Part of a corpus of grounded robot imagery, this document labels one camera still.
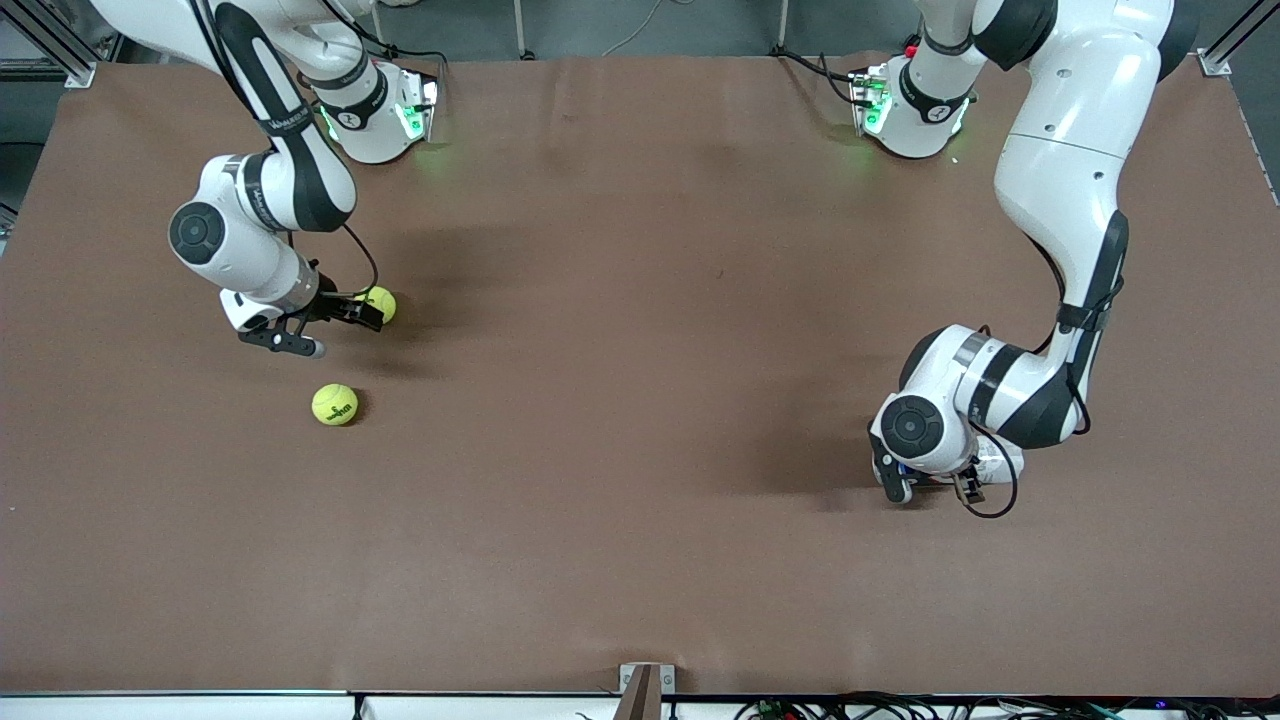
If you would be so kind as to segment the brown table mat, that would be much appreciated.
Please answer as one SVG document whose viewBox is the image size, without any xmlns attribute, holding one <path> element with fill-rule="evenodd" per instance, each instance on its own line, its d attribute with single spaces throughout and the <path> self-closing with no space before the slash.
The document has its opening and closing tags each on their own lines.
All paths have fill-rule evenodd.
<svg viewBox="0 0 1280 720">
<path fill-rule="evenodd" d="M 61 97 L 0 258 L 0 691 L 1280 693 L 1280 208 L 1187 63 L 1123 173 L 1089 434 L 1016 507 L 895 507 L 867 423 L 923 336 L 1033 347 L 992 174 L 760 58 L 456 63 L 442 146 L 356 167 L 397 295 L 320 360 L 241 343 L 166 240 L 264 137 L 214 74 Z M 326 427 L 315 391 L 349 386 Z"/>
</svg>

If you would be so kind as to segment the aluminium frame profile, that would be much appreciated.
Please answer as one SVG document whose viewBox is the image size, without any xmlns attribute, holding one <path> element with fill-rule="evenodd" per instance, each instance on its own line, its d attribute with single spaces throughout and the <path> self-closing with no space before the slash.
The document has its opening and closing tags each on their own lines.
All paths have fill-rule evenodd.
<svg viewBox="0 0 1280 720">
<path fill-rule="evenodd" d="M 0 0 L 0 81 L 84 87 L 99 59 L 51 0 Z"/>
<path fill-rule="evenodd" d="M 1236 18 L 1208 47 L 1197 50 L 1199 68 L 1206 77 L 1230 76 L 1230 59 L 1244 44 L 1280 13 L 1280 0 L 1252 0 L 1245 12 Z"/>
</svg>

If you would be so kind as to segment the white table edge rail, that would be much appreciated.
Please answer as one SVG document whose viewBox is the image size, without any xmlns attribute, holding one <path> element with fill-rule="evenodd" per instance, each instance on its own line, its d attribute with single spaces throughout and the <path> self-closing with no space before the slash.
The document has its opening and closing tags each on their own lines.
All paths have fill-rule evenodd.
<svg viewBox="0 0 1280 720">
<path fill-rule="evenodd" d="M 0 691 L 0 720 L 612 720 L 613 694 Z"/>
</svg>

